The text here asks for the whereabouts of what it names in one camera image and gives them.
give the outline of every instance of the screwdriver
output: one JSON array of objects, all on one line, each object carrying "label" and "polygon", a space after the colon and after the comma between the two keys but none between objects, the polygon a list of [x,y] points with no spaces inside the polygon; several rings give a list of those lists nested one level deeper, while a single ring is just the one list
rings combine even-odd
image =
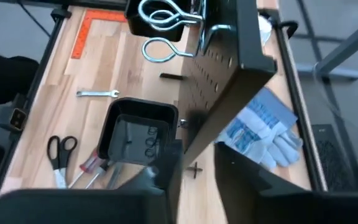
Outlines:
[{"label": "screwdriver", "polygon": [[100,176],[100,175],[104,175],[107,170],[109,169],[109,167],[111,165],[113,165],[114,162],[113,161],[104,161],[97,169],[96,169],[96,175],[93,176],[92,180],[88,183],[88,185],[85,187],[85,189],[88,189],[93,182]]},{"label": "screwdriver", "polygon": [[95,168],[102,164],[103,161],[104,159],[100,159],[98,157],[98,152],[95,148],[91,156],[83,164],[80,165],[81,172],[75,177],[74,181],[68,186],[68,188],[72,188],[84,173],[92,174]]}]

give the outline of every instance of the orange square ruler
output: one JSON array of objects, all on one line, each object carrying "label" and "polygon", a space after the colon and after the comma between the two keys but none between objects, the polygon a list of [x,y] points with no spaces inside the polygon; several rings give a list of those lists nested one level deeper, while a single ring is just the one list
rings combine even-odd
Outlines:
[{"label": "orange square ruler", "polygon": [[71,58],[73,59],[81,58],[82,51],[84,51],[86,39],[88,38],[88,33],[90,32],[91,24],[94,19],[100,19],[105,21],[127,22],[127,19],[124,16],[124,12],[87,9],[85,12],[85,17],[82,20],[80,31],[75,40],[74,49],[73,49],[73,53],[71,54]]}]

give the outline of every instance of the wrench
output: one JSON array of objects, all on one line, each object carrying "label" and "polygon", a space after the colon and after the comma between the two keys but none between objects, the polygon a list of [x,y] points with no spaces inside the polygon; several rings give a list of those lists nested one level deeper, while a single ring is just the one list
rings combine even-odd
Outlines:
[{"label": "wrench", "polygon": [[113,91],[77,91],[77,97],[80,96],[111,96],[117,98],[119,94],[118,90]]}]

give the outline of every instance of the wooden workbench top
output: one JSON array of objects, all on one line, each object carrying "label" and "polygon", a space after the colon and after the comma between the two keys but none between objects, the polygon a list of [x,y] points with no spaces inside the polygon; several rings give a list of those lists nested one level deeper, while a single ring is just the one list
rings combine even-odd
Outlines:
[{"label": "wooden workbench top", "polygon": [[[258,3],[260,7],[277,8],[275,0],[259,0]],[[98,144],[112,99],[77,98],[78,90],[117,89],[121,92],[120,98],[132,96],[177,104],[180,82],[158,76],[162,72],[180,74],[182,58],[175,57],[167,63],[146,61],[140,51],[146,38],[132,35],[125,23],[93,21],[81,58],[70,58],[85,10],[82,7],[69,8],[73,13],[72,17],[63,22],[1,193],[18,188],[56,187],[46,153],[47,141],[52,135],[72,135],[79,139],[78,146],[70,157],[67,182],[71,182],[80,172],[78,166]],[[185,29],[182,40],[175,44],[179,50],[185,49],[187,32]],[[156,43],[150,45],[149,52],[162,57],[170,49],[165,44]],[[264,52],[278,61],[278,73],[267,83],[267,87],[292,108],[275,35],[267,42]],[[214,181],[211,147],[197,158],[197,162],[204,171],[197,179],[193,179],[192,174],[184,173],[178,221],[225,223],[226,218]],[[126,165],[118,185],[130,179],[141,168]],[[112,170],[103,181],[97,181],[93,188],[105,188]],[[273,172],[300,187],[310,188],[303,155],[296,164],[288,168],[278,167]],[[75,187],[84,188],[90,178],[91,175],[85,174]]]}]

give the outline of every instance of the red-handled screwdriver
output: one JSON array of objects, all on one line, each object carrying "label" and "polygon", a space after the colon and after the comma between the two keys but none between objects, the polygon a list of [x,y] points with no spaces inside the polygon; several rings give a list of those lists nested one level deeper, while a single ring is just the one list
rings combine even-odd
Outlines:
[{"label": "red-handled screwdriver", "polygon": [[95,168],[99,167],[103,162],[104,159],[100,159],[98,157],[98,152],[95,149],[91,156],[80,165],[81,172],[75,177],[74,181],[68,186],[68,188],[72,188],[84,173],[92,174]]}]

